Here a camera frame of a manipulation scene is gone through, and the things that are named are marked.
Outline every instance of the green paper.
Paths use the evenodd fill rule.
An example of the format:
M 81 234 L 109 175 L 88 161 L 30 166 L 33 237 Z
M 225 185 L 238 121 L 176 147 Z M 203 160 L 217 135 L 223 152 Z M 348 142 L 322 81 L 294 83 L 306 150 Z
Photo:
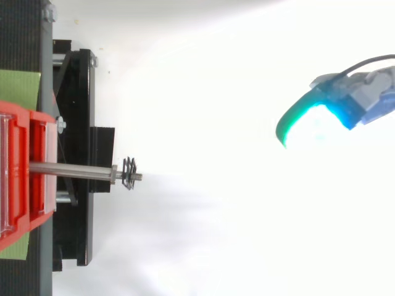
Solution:
M 40 73 L 0 70 L 0 101 L 36 110 Z M 0 259 L 26 260 L 29 232 L 0 252 Z
M 0 70 L 0 100 L 36 110 L 40 73 Z
M 26 260 L 29 234 L 25 233 L 16 243 L 1 251 L 0 259 Z

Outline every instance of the black cable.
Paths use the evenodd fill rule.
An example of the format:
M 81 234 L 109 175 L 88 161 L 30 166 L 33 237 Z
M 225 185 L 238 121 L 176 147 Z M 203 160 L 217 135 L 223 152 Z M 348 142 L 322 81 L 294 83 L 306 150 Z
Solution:
M 355 64 L 354 66 L 349 67 L 348 69 L 344 70 L 343 72 L 336 74 L 333 78 L 324 82 L 319 88 L 322 91 L 327 91 L 329 88 L 332 87 L 333 83 L 337 82 L 338 80 L 342 79 L 343 77 L 347 76 L 348 74 L 357 70 L 358 68 L 363 67 L 368 64 L 371 64 L 371 63 L 379 62 L 381 60 L 389 60 L 389 59 L 395 59 L 395 54 L 381 55 L 379 57 L 372 57 L 370 59 L 359 62 L 358 64 Z

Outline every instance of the clear plastic lid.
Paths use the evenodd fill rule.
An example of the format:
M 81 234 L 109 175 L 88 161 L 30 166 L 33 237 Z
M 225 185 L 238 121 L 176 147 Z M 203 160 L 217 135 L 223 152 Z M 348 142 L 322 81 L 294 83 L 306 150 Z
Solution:
M 10 115 L 0 113 L 0 236 L 10 230 L 9 221 L 9 166 L 8 136 Z
M 45 162 L 57 162 L 57 126 L 46 123 L 45 129 Z M 44 213 L 56 210 L 56 176 L 44 177 Z

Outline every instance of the metal rod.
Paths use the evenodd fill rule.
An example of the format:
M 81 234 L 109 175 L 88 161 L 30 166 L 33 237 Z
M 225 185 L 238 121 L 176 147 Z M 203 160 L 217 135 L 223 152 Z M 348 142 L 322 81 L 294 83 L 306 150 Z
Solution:
M 66 165 L 64 163 L 30 162 L 30 171 L 61 177 L 112 181 L 112 168 Z
M 72 202 L 69 193 L 67 191 L 56 192 L 56 203 L 57 204 L 70 204 Z
M 65 58 L 65 54 L 53 54 L 52 55 L 53 66 L 61 66 L 63 64 L 64 58 Z

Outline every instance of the blue led light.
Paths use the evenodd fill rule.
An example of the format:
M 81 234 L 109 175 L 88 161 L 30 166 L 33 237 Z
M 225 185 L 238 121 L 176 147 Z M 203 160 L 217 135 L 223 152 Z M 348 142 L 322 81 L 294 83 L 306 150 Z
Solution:
M 325 105 L 311 107 L 290 128 L 285 147 L 289 149 L 318 148 L 344 144 L 350 131 Z

